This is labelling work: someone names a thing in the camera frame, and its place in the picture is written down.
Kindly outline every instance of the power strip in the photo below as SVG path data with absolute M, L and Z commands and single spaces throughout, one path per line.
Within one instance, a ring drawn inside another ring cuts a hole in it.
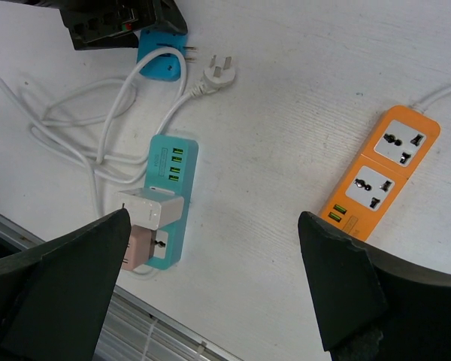
M 402 105 L 387 111 L 320 212 L 366 241 L 439 137 L 435 121 Z
M 198 144 L 189 139 L 156 135 L 150 142 L 144 188 L 183 197 L 182 217 L 157 230 L 153 257 L 146 263 L 151 267 L 167 269 L 182 256 L 197 155 Z

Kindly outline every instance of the orange power strip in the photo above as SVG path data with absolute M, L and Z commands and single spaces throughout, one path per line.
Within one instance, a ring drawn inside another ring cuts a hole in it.
M 398 105 L 387 111 L 320 216 L 366 241 L 440 134 L 435 121 Z

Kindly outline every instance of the cable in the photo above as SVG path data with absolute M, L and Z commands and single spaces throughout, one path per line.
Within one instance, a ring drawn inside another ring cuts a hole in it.
M 174 49 L 173 47 L 163 47 L 147 54 L 140 62 L 137 63 L 125 80 L 116 78 L 100 80 L 76 89 L 47 104 L 42 115 L 39 117 L 34 115 L 29 110 L 28 105 L 23 100 L 19 99 L 0 78 L 0 89 L 7 96 L 7 98 L 20 109 L 20 111 L 31 123 L 27 128 L 29 137 L 35 143 L 56 154 L 57 156 L 85 168 L 89 180 L 93 209 L 97 218 L 100 218 L 103 213 L 98 200 L 96 183 L 97 177 L 116 184 L 133 184 L 145 175 L 149 156 L 148 151 L 139 157 L 117 156 L 107 154 L 105 151 L 105 145 L 107 143 L 107 135 L 112 121 L 114 121 L 114 119 L 119 115 L 127 112 L 135 101 L 137 94 L 136 87 L 133 84 L 135 76 L 137 76 L 138 72 L 150 61 L 154 60 L 157 56 L 162 56 L 165 54 L 174 55 L 179 59 L 180 79 L 179 89 L 177 90 L 174 103 L 157 127 L 157 130 L 154 133 L 154 135 L 157 135 L 163 133 L 167 129 L 168 124 L 171 122 L 172 117 L 175 115 L 177 110 L 190 99 L 214 93 L 223 87 L 232 84 L 235 79 L 235 69 L 231 67 L 232 58 L 226 59 L 224 68 L 222 69 L 215 66 L 216 57 L 214 57 L 210 66 L 204 70 L 202 79 L 197 81 L 195 85 L 191 87 L 190 91 L 184 94 L 187 82 L 186 60 L 179 50 Z M 96 91 L 104 86 L 117 85 L 121 86 L 120 91 L 115 98 L 111 109 L 106 115 L 99 115 L 81 120 L 60 120 L 48 117 L 49 113 L 66 101 L 77 98 L 84 93 Z M 62 136 L 53 131 L 53 128 L 58 127 L 88 126 L 96 123 L 104 123 L 97 149 L 81 147 L 74 142 L 65 140 Z M 136 165 L 138 170 L 132 176 L 119 176 L 107 170 L 102 165 L 104 161 Z
M 205 351 L 205 347 L 206 347 L 205 344 L 200 344 L 200 345 L 197 347 L 197 350 L 196 350 L 196 352 L 195 352 L 194 361 L 199 361 L 199 360 L 201 359 L 201 356 L 202 356 L 202 354 L 203 354 L 204 351 Z
M 145 361 L 145 359 L 147 358 L 147 352 L 149 350 L 150 339 L 152 338 L 152 332 L 158 322 L 159 322 L 159 319 L 156 318 L 150 325 L 149 332 L 147 333 L 147 340 L 145 341 L 145 347 L 144 347 L 144 352 L 142 353 L 141 361 Z
M 424 114 L 433 103 L 450 95 L 451 95 L 451 85 L 443 89 L 439 89 L 437 92 L 434 92 L 426 96 L 425 98 L 421 99 L 419 102 L 413 105 L 412 109 L 420 112 L 421 114 Z
M 158 50 L 154 50 L 145 56 L 132 70 L 130 75 L 126 78 L 126 80 L 120 79 L 107 79 L 101 80 L 99 82 L 92 83 L 87 86 L 83 86 L 79 89 L 66 94 L 65 96 L 56 99 L 49 103 L 40 116 L 37 118 L 28 107 L 17 98 L 17 96 L 11 91 L 11 89 L 5 84 L 5 82 L 0 78 L 0 88 L 4 92 L 4 94 L 26 115 L 26 117 L 32 122 L 29 126 L 29 136 L 40 146 L 45 149 L 55 153 L 58 156 L 61 156 L 64 159 L 67 159 L 70 162 L 73 162 L 77 165 L 80 165 L 86 169 L 86 173 L 89 178 L 89 186 L 91 189 L 92 203 L 94 207 L 95 216 L 97 218 L 102 216 L 102 211 L 100 209 L 100 205 L 98 202 L 97 196 L 97 185 L 95 181 L 95 176 L 104 178 L 105 180 L 112 181 L 118 184 L 133 184 L 142 178 L 145 174 L 145 170 L 147 168 L 147 158 L 148 152 L 146 152 L 141 157 L 123 157 L 123 156 L 109 156 L 105 153 L 105 142 L 107 140 L 108 130 L 110 125 L 115 117 L 125 113 L 133 104 L 136 96 L 136 89 L 132 86 L 132 81 L 137 73 L 151 60 L 155 59 L 157 56 L 161 56 L 164 54 L 172 54 L 177 56 L 180 63 L 180 80 L 179 80 L 179 90 L 177 91 L 177 95 L 175 97 L 175 102 L 171 108 L 171 110 L 165 115 L 162 119 L 162 122 L 159 125 L 155 134 L 159 134 L 163 132 L 168 123 L 171 121 L 175 112 L 179 109 L 181 105 L 183 105 L 186 101 L 191 99 L 190 95 L 182 96 L 186 87 L 186 78 L 187 78 L 187 70 L 186 70 L 186 60 L 184 59 L 182 53 L 171 47 L 163 47 Z M 84 93 L 94 91 L 100 89 L 104 86 L 110 85 L 122 85 L 119 94 L 117 95 L 112 108 L 105 116 L 92 117 L 84 120 L 71 121 L 71 120 L 54 120 L 47 118 L 47 115 L 56 107 L 60 106 L 64 102 L 77 98 L 78 96 L 83 95 Z M 78 147 L 71 142 L 66 141 L 58 134 L 53 132 L 50 128 L 57 126 L 86 126 L 90 124 L 102 123 L 104 122 L 104 128 L 101 132 L 100 142 L 98 144 L 97 150 L 84 150 Z M 113 162 L 120 162 L 129 165 L 139 165 L 139 169 L 134 176 L 131 177 L 120 177 L 111 174 L 109 171 L 105 171 L 100 164 L 104 160 L 109 160 Z
M 144 269 L 144 267 L 148 268 L 145 272 L 141 271 L 141 269 Z M 137 267 L 136 269 L 129 272 L 128 275 L 140 281 L 148 281 L 154 278 L 157 275 L 157 272 L 159 272 L 157 268 L 142 265 L 141 267 Z

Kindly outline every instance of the teal power strip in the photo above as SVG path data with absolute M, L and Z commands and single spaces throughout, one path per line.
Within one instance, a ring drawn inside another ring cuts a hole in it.
M 189 139 L 156 135 L 150 142 L 145 188 L 172 191 L 184 199 L 182 217 L 157 231 L 154 257 L 146 263 L 151 267 L 167 269 L 182 256 L 197 155 L 198 144 Z

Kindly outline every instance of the white plug adapter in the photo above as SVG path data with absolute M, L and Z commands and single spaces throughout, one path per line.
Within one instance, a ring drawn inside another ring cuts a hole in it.
M 117 208 L 125 208 L 132 225 L 157 230 L 182 217 L 183 197 L 166 190 L 139 188 L 117 192 Z

